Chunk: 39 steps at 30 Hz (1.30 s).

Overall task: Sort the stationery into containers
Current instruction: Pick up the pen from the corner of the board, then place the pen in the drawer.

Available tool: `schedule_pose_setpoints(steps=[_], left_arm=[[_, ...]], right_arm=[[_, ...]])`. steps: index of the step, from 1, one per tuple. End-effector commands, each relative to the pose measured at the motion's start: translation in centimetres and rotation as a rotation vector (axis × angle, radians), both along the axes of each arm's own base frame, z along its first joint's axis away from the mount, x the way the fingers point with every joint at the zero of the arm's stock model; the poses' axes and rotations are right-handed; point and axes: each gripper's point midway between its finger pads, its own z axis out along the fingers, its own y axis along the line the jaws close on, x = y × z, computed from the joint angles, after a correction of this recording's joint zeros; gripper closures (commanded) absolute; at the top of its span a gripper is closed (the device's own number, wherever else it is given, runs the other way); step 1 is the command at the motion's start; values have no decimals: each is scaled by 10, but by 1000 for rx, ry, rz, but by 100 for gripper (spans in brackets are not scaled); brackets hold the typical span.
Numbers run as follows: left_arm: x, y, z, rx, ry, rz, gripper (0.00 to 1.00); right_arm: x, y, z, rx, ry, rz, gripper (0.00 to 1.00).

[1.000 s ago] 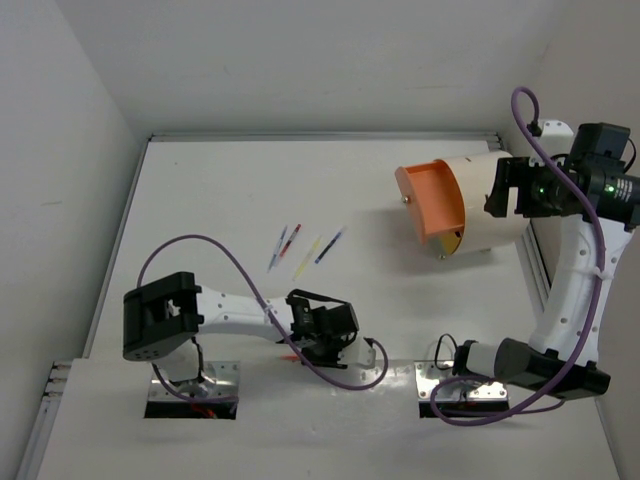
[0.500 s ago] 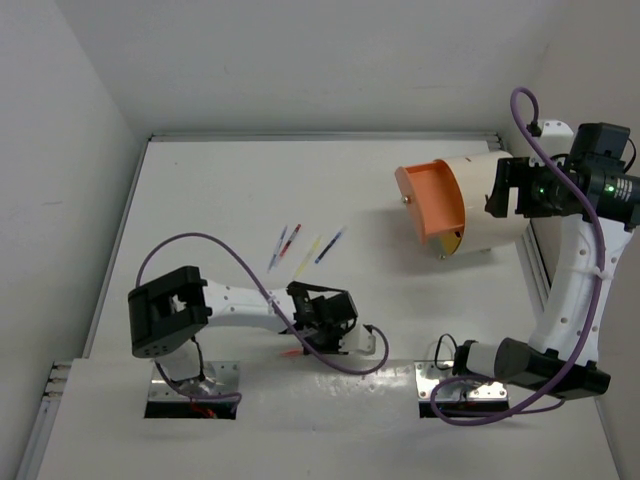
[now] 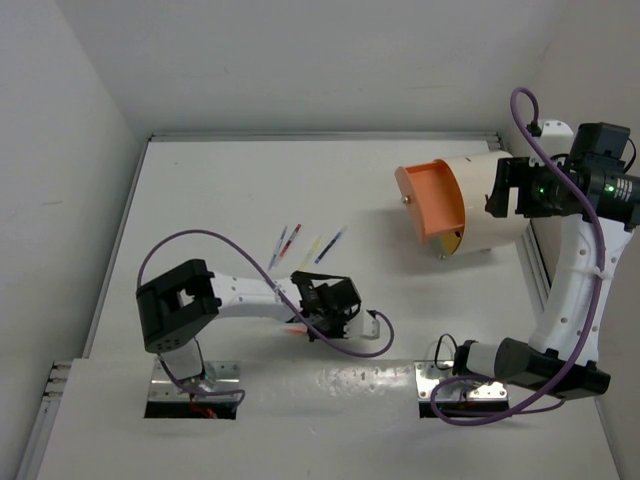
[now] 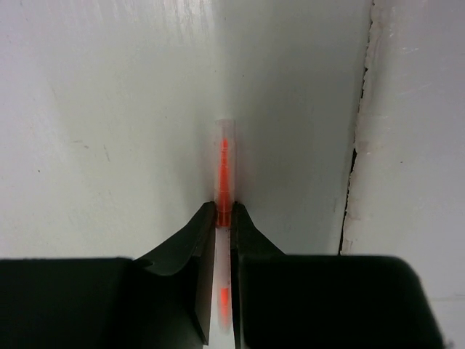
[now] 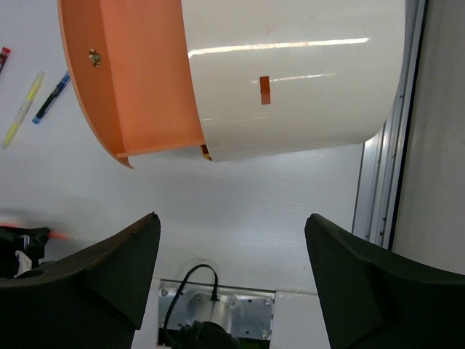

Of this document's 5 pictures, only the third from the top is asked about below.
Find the dark blue pen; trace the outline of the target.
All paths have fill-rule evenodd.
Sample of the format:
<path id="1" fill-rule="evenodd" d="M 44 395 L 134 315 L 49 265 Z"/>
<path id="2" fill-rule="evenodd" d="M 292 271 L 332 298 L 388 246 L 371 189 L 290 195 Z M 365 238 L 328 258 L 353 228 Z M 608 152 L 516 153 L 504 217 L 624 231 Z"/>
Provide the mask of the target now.
<path id="1" fill-rule="evenodd" d="M 317 257 L 314 259 L 314 263 L 315 264 L 319 264 L 324 257 L 327 255 L 327 253 L 335 246 L 335 244 L 342 238 L 342 236 L 344 235 L 345 231 L 346 231 L 347 227 L 343 226 L 328 242 L 327 244 L 323 247 L 323 249 L 320 251 L 320 253 L 317 255 Z"/>

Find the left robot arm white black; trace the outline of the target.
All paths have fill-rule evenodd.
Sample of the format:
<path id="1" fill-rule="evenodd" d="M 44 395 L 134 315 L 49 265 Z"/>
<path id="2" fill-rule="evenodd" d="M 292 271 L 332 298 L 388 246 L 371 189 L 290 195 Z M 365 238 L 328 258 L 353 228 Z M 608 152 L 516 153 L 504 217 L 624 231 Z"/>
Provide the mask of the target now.
<path id="1" fill-rule="evenodd" d="M 188 260 L 139 286 L 136 302 L 145 350 L 180 383 L 204 374 L 196 337 L 215 319 L 295 323 L 301 316 L 325 337 L 343 339 L 362 305 L 348 277 L 295 271 L 270 286 L 213 272 L 203 259 Z"/>

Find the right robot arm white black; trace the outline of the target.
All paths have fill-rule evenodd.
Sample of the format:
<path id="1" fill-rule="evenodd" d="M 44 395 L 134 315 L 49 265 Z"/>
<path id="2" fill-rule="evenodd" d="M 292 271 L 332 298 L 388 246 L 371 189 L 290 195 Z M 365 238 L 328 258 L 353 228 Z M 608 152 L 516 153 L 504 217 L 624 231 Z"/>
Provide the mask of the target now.
<path id="1" fill-rule="evenodd" d="M 595 210 L 601 238 L 578 198 L 548 167 L 527 157 L 499 159 L 485 209 L 506 217 L 510 191 L 517 189 L 516 213 L 561 217 L 556 275 L 528 341 L 468 340 L 456 350 L 454 375 L 483 375 L 538 391 L 564 369 L 584 338 L 574 365 L 549 394 L 575 400 L 606 392 L 610 376 L 597 367 L 601 318 L 617 264 L 639 224 L 639 180 L 626 173 L 622 159 L 629 135 L 627 127 L 584 123 L 559 167 Z"/>

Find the yellow drawer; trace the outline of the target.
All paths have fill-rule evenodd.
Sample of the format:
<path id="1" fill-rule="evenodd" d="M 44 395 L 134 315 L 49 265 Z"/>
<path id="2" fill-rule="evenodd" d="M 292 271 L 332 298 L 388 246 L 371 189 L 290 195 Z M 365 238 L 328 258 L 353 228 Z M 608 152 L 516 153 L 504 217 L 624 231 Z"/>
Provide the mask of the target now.
<path id="1" fill-rule="evenodd" d="M 429 240 L 429 245 L 439 257 L 449 257 L 458 250 L 463 233 L 460 231 L 450 231 L 438 234 Z"/>

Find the orange pen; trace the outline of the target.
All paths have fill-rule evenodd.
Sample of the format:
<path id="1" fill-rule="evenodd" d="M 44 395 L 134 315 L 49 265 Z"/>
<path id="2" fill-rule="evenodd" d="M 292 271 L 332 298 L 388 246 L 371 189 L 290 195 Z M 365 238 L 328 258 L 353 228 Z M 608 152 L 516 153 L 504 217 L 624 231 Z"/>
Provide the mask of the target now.
<path id="1" fill-rule="evenodd" d="M 308 332 L 306 328 L 287 328 L 284 330 L 284 333 L 292 334 L 292 335 L 306 335 Z"/>

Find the orange drawer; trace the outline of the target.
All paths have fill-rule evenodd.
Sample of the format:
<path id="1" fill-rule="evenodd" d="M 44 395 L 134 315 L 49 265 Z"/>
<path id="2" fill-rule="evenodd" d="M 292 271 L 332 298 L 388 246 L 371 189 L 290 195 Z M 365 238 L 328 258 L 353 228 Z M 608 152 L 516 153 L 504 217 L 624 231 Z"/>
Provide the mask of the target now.
<path id="1" fill-rule="evenodd" d="M 462 194 L 443 160 L 398 167 L 395 179 L 422 245 L 445 232 L 465 230 Z"/>

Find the yellow pen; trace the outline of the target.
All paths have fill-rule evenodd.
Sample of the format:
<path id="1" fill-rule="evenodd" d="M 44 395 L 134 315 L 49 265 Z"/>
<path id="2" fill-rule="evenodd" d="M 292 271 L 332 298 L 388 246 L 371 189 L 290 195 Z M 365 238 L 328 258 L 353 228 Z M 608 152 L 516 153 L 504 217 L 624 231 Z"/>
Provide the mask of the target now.
<path id="1" fill-rule="evenodd" d="M 313 242 L 313 244 L 311 245 L 310 249 L 308 250 L 308 252 L 305 254 L 302 262 L 299 265 L 299 270 L 300 271 L 304 271 L 307 267 L 307 265 L 311 262 L 311 260 L 314 257 L 315 252 L 317 251 L 317 249 L 319 248 L 320 244 L 322 241 L 322 236 L 319 235 Z"/>

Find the round drawer organizer box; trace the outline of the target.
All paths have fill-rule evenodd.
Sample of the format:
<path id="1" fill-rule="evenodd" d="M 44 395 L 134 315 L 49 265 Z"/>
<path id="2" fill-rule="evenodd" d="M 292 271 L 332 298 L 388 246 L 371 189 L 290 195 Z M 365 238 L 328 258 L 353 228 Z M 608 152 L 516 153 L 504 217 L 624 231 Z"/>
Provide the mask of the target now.
<path id="1" fill-rule="evenodd" d="M 464 202 L 465 230 L 454 255 L 510 244 L 527 228 L 528 220 L 521 215 L 495 218 L 485 211 L 486 197 L 491 194 L 494 185 L 497 161 L 511 157 L 511 154 L 498 150 L 480 155 L 435 159 L 443 160 L 451 168 Z"/>

